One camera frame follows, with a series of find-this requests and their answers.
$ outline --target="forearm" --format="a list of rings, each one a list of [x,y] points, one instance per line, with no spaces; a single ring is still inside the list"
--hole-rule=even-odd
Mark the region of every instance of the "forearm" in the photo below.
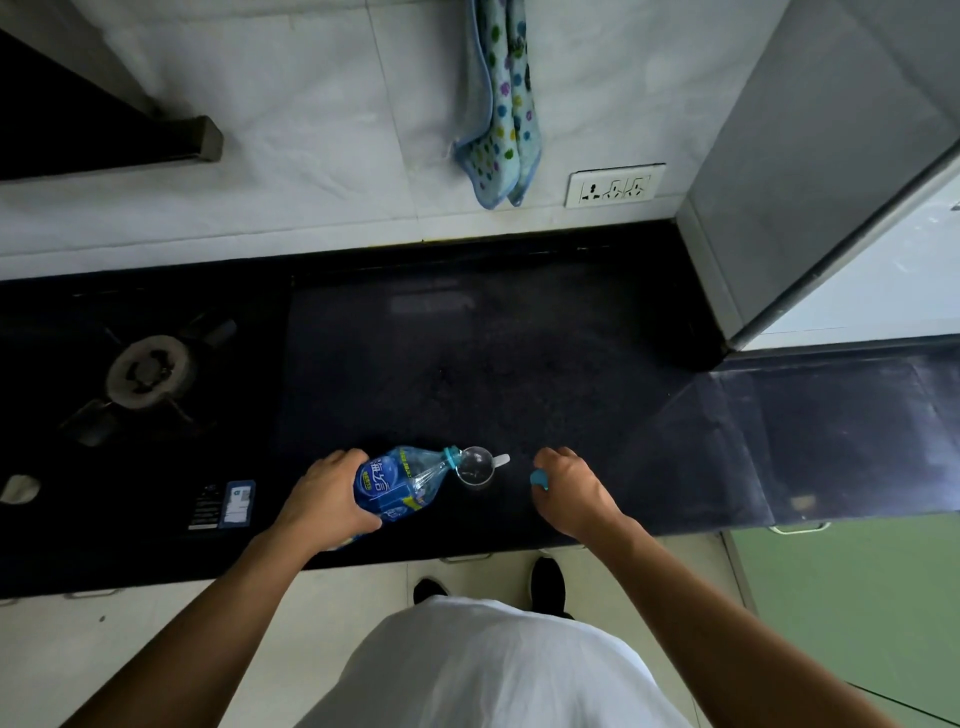
[[[65,728],[216,726],[309,556],[274,529],[254,538]]]
[[[615,513],[585,545],[611,571],[713,725],[894,726],[856,692]]]

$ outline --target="cabinet door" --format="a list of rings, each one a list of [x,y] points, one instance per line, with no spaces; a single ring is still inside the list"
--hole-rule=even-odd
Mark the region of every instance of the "cabinet door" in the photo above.
[[[960,515],[733,541],[763,621],[842,679],[960,723]]]
[[[868,692],[864,692],[863,696],[895,720],[901,728],[950,728],[953,725],[938,717],[907,708],[893,700],[887,700],[885,697],[871,695]]]

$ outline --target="white power socket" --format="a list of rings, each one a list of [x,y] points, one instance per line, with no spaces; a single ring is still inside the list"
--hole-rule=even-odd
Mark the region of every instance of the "white power socket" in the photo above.
[[[657,194],[666,164],[595,169],[570,175],[567,207],[595,207],[652,200]]]

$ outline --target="hand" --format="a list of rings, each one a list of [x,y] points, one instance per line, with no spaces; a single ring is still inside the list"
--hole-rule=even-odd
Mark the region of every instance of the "hand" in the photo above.
[[[273,529],[294,539],[307,558],[375,531],[382,521],[353,499],[353,478],[369,459],[361,449],[338,449],[315,462],[290,492]]]
[[[546,471],[550,483],[549,490],[531,486],[534,505],[561,533],[585,543],[597,525],[622,515],[603,483],[572,449],[544,448],[534,465]]]

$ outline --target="blue towel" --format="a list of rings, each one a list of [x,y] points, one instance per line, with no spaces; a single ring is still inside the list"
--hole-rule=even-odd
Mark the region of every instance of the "blue towel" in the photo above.
[[[540,127],[527,59],[523,0],[468,0],[468,108],[471,131],[454,157],[477,202],[523,202],[540,163]]]

